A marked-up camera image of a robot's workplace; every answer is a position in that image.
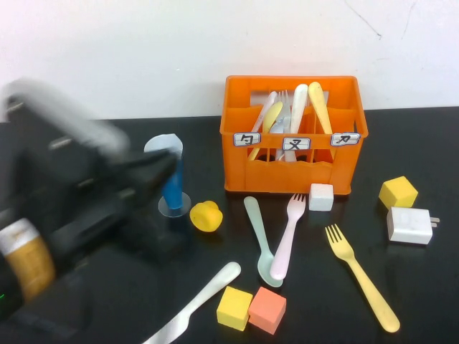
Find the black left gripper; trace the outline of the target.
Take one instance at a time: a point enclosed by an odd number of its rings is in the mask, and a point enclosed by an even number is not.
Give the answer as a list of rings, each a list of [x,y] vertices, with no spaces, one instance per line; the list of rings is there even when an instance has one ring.
[[[11,172],[10,217],[49,229],[55,259],[86,255],[118,237],[154,255],[158,227],[152,193],[103,190],[113,179],[138,191],[160,187],[176,170],[167,149],[132,152],[116,126],[79,110],[12,107],[10,123],[19,153]]]

